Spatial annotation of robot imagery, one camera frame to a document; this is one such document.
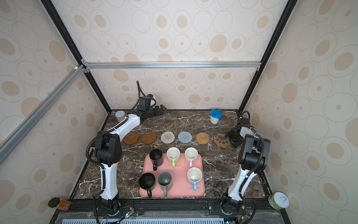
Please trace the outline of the cork paw coaster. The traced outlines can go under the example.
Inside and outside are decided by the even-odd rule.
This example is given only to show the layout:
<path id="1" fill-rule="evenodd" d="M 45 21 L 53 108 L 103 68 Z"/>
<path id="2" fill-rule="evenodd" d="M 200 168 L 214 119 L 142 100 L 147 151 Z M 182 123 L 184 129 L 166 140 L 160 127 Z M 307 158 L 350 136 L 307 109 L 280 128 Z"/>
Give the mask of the cork paw coaster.
<path id="1" fill-rule="evenodd" d="M 217 145 L 217 147 L 226 148 L 230 145 L 229 139 L 225 136 L 225 134 L 218 133 L 214 137 L 214 142 Z"/>

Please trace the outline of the brown wooden coaster front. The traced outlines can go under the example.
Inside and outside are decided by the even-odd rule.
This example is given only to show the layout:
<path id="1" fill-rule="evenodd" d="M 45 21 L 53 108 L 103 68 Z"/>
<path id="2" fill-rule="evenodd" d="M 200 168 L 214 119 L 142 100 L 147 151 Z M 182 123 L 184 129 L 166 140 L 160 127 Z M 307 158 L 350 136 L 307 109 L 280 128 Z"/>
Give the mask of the brown wooden coaster front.
<path id="1" fill-rule="evenodd" d="M 154 132 L 146 132 L 142 135 L 141 141 L 146 145 L 150 145 L 153 144 L 156 139 L 157 135 Z"/>

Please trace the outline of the brown wooden coaster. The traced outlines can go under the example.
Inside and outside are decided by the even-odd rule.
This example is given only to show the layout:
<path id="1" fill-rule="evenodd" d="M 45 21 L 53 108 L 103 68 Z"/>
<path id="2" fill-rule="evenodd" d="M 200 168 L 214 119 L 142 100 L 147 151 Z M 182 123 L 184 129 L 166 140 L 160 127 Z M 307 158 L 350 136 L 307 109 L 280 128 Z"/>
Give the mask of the brown wooden coaster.
<path id="1" fill-rule="evenodd" d="M 134 133 L 134 132 L 130 132 L 128 133 L 123 141 L 126 145 L 134 145 L 135 143 L 137 143 L 139 140 L 139 135 L 137 133 Z"/>
<path id="2" fill-rule="evenodd" d="M 156 139 L 157 135 L 154 132 L 146 132 L 142 135 L 141 141 L 146 145 L 150 145 L 153 144 Z"/>

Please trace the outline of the multicolour woven coaster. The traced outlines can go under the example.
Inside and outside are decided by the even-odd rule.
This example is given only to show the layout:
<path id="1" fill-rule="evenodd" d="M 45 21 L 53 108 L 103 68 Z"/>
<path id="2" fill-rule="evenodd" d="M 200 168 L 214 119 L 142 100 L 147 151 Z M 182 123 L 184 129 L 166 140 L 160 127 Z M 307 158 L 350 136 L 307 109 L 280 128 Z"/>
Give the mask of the multicolour woven coaster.
<path id="1" fill-rule="evenodd" d="M 161 135 L 161 141 L 165 144 L 170 144 L 174 140 L 175 140 L 175 135 L 173 132 L 167 131 Z"/>

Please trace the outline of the rattan woven coaster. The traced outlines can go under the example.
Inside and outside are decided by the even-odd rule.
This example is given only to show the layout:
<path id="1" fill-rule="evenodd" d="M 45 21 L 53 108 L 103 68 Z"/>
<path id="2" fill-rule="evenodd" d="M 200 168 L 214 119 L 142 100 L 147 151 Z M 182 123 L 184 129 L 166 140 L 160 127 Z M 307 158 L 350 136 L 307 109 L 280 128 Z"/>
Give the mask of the rattan woven coaster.
<path id="1" fill-rule="evenodd" d="M 200 145 L 206 145 L 210 142 L 210 136 L 207 133 L 198 133 L 195 139 Z"/>

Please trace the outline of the blue woven coaster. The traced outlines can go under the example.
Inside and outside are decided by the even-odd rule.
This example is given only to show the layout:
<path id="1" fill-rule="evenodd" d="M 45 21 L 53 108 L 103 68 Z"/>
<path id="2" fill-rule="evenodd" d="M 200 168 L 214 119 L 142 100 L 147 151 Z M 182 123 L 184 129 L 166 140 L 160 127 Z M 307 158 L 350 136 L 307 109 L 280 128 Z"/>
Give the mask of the blue woven coaster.
<path id="1" fill-rule="evenodd" d="M 178 140 L 184 144 L 190 143 L 192 139 L 193 137 L 189 132 L 180 132 L 178 135 Z"/>

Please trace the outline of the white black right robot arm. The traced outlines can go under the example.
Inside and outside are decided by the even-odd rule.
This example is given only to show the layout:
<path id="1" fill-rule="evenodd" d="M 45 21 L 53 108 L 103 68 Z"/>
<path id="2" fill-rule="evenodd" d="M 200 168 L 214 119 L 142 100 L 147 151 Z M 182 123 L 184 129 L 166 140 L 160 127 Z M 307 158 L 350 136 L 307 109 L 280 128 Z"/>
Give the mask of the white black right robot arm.
<path id="1" fill-rule="evenodd" d="M 222 195 L 222 212 L 230 215 L 239 211 L 244 202 L 249 201 L 244 198 L 245 191 L 251 180 L 259 172 L 265 170 L 271 142 L 262 137 L 250 124 L 248 111 L 243 111 L 238 115 L 238 123 L 225 137 L 233 146 L 241 147 L 238 156 L 239 171 L 234 182 Z"/>

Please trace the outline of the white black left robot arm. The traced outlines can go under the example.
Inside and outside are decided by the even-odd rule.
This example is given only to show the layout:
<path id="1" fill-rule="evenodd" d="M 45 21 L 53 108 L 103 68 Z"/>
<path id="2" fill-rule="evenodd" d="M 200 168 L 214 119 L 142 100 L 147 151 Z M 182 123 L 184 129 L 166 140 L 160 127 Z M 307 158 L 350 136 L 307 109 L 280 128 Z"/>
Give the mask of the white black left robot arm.
<path id="1" fill-rule="evenodd" d="M 157 105 L 152 94 L 145 95 L 137 82 L 138 100 L 135 106 L 126 114 L 122 121 L 107 131 L 98 132 L 97 136 L 86 148 L 86 158 L 99 166 L 101 172 L 101 189 L 94 194 L 99 206 L 115 212 L 120 203 L 117 189 L 117 166 L 123 155 L 121 141 L 135 127 L 146 119 L 164 115 L 167 108 Z"/>

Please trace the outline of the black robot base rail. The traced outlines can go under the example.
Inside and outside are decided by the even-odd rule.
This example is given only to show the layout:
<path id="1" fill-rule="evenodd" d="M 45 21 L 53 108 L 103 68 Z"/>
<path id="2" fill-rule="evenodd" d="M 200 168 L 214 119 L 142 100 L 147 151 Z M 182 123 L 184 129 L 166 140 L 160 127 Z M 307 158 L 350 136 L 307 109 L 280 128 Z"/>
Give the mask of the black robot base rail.
<path id="1" fill-rule="evenodd" d="M 93 200 L 73 200 L 68 211 L 56 211 L 51 224 L 289 224 L 285 210 L 267 199 L 254 199 L 224 214 L 220 199 L 123 199 L 111 215 Z"/>

